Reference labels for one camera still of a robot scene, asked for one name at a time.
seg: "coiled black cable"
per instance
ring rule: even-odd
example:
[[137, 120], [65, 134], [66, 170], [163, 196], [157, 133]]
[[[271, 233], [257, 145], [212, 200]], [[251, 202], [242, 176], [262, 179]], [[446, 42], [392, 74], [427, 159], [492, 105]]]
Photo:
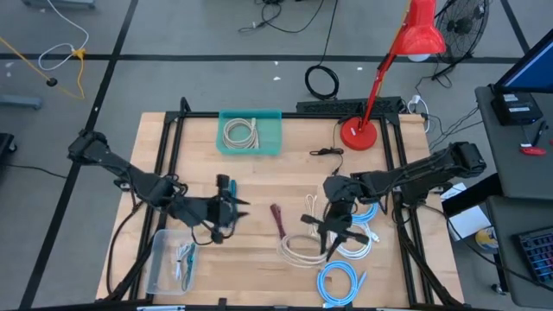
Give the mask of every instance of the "coiled black cable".
[[[330, 68], [322, 66], [322, 62], [325, 60], [325, 56], [327, 55], [327, 48], [328, 48], [328, 40], [330, 39], [330, 34], [332, 33], [332, 27], [334, 25], [334, 16], [336, 15], [336, 8], [338, 7], [338, 0], [335, 0], [334, 2], [334, 9], [332, 12], [332, 19], [330, 20], [330, 27], [328, 28], [328, 35], [327, 35], [327, 42], [325, 43], [325, 50], [322, 54], [321, 61], [315, 66], [311, 66], [308, 68], [308, 70], [305, 72], [305, 86], [308, 88], [311, 95], [315, 96], [316, 98], [320, 100], [328, 100], [336, 98], [336, 95], [338, 95], [338, 90], [340, 89], [340, 81], [338, 80], [338, 75]], [[311, 84], [309, 83], [309, 75], [315, 70], [319, 69], [328, 74], [330, 79], [334, 82], [334, 89], [329, 94], [321, 94], [313, 89]]]

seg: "transparent container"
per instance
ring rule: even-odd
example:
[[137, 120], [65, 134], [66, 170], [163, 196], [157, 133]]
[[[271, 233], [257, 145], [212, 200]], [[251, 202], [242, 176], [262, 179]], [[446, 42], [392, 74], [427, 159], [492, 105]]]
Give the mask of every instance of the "transparent container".
[[[193, 287], [198, 245], [194, 244], [190, 230], [158, 231], [148, 260], [147, 293], [184, 295]], [[178, 276], [177, 265], [180, 265], [181, 277]]]
[[[249, 123], [256, 119], [259, 148], [232, 149], [223, 143], [225, 125], [234, 118], [243, 118]], [[229, 133], [234, 140], [242, 140], [250, 135], [246, 126], [237, 126]], [[217, 132], [217, 149], [224, 155], [280, 155], [283, 146], [283, 112], [279, 110], [232, 110], [219, 112], [219, 130]]]

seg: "red desk lamp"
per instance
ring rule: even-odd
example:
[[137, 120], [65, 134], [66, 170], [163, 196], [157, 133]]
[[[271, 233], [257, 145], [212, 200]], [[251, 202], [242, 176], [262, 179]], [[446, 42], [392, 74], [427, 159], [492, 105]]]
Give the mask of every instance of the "red desk lamp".
[[434, 27], [435, 0], [411, 0], [404, 23], [377, 70], [367, 101], [365, 115], [347, 120], [340, 130], [342, 142], [354, 150], [367, 150], [377, 140], [377, 130], [369, 121], [372, 106], [384, 76], [398, 55], [437, 54], [445, 52], [442, 34]]

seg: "blue screen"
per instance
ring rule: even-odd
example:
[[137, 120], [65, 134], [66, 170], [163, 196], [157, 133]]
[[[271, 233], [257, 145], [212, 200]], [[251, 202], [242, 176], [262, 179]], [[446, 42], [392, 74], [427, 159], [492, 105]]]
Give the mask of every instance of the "blue screen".
[[553, 42], [507, 80], [505, 86], [553, 91]]

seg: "wooden table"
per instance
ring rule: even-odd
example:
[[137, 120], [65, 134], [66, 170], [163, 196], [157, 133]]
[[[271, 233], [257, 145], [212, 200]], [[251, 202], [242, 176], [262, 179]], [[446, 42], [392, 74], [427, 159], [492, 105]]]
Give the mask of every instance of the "wooden table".
[[[144, 171], [153, 171], [162, 132], [164, 113], [144, 113], [137, 133], [131, 162]], [[404, 147], [408, 162], [429, 155], [423, 129], [423, 120], [417, 115], [400, 116]], [[289, 305], [321, 306], [315, 280], [318, 269], [299, 269], [285, 263], [276, 252], [278, 231], [269, 205], [277, 203], [283, 209], [283, 224], [288, 234], [308, 232], [300, 221], [306, 212], [306, 194], [318, 196], [316, 213], [321, 216], [326, 204], [322, 182], [337, 167], [336, 155], [311, 156], [310, 150], [332, 145], [333, 119], [283, 120], [283, 150], [277, 157], [221, 155], [215, 147], [217, 118], [186, 118], [181, 140], [176, 173], [186, 182], [189, 195], [212, 196], [216, 193], [215, 175], [230, 175], [238, 183], [238, 197], [249, 201], [241, 211], [250, 213], [238, 222], [234, 237], [221, 245], [200, 248], [194, 289], [183, 296], [156, 295], [160, 304], [215, 305], [226, 297], [229, 305]], [[395, 166], [398, 166], [397, 146], [393, 129], [389, 126]], [[169, 134], [168, 153], [173, 134]], [[376, 144], [367, 151], [352, 151], [344, 147], [336, 131], [336, 147], [344, 148], [344, 164], [340, 173], [387, 170], [384, 145], [379, 134]], [[168, 166], [166, 157], [164, 169]], [[429, 205], [441, 208], [439, 197], [431, 195]], [[114, 229], [130, 213], [131, 201], [123, 194]], [[359, 208], [364, 212], [366, 206]], [[112, 284], [115, 286], [127, 273], [137, 255], [138, 241], [145, 208], [135, 215], [121, 231], [114, 251]], [[424, 250], [429, 267], [454, 298], [463, 301], [459, 276], [444, 218], [426, 209], [418, 211]], [[380, 237], [372, 245], [371, 253], [359, 261], [349, 261], [358, 274], [367, 271], [365, 284], [353, 302], [355, 307], [406, 308], [409, 306], [400, 256], [397, 231], [387, 216], [378, 212], [370, 223]], [[199, 240], [208, 238], [207, 232], [197, 227]], [[168, 229], [186, 229], [178, 220], [170, 219]], [[319, 245], [304, 244], [302, 251], [315, 253]], [[346, 248], [359, 245], [350, 241]], [[344, 258], [336, 252], [334, 260]], [[412, 262], [416, 280], [417, 300], [423, 301], [420, 274]], [[148, 265], [144, 266], [140, 296], [144, 295], [144, 280]], [[326, 282], [329, 293], [344, 295], [350, 288], [349, 279], [339, 271], [329, 274]], [[97, 297], [106, 296], [105, 269]]]

